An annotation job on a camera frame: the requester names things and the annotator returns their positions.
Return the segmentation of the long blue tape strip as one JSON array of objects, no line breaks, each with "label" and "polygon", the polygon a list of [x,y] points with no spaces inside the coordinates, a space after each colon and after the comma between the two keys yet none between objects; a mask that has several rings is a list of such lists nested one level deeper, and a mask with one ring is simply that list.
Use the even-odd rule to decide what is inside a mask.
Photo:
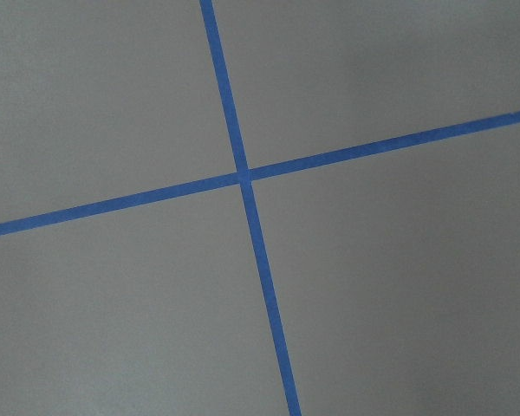
[{"label": "long blue tape strip", "polygon": [[245,216],[250,233],[250,240],[255,255],[257,271],[263,292],[263,301],[266,308],[270,332],[276,352],[278,368],[283,384],[283,391],[290,415],[300,415],[302,409],[293,369],[289,357],[289,350],[285,338],[283,322],[278,306],[276,290],[271,274],[270,262],[263,238],[263,229],[257,210],[257,202],[250,176],[250,168],[246,158],[244,141],[241,134],[237,109],[232,94],[231,80],[229,77],[221,36],[213,2],[202,1],[200,9],[205,24],[205,32],[211,51],[211,59],[218,84],[218,91],[227,127],[231,152],[237,173]]}]

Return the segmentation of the crossing blue tape strip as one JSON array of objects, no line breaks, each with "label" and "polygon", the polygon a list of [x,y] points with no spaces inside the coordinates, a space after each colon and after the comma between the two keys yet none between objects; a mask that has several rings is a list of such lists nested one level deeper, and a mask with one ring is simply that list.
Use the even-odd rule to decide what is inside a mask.
[{"label": "crossing blue tape strip", "polygon": [[[253,181],[258,181],[260,179],[282,176],[292,172],[333,165],[352,159],[360,159],[379,153],[388,153],[402,148],[419,146],[434,141],[448,140],[463,135],[517,124],[520,124],[520,111],[500,114],[480,120],[471,120],[419,133],[410,133],[386,140],[351,146],[299,159],[286,160],[284,162],[266,166],[259,166],[250,170],[249,177]],[[168,199],[180,198],[195,193],[208,192],[237,184],[238,174],[233,172],[178,185],[170,185],[168,187],[158,188],[151,191],[138,192],[118,198],[102,200],[91,204],[70,207],[59,211],[51,211],[26,218],[10,220],[0,223],[0,237],[53,224],[93,217],[113,211],[121,211],[142,205],[148,205]]]}]

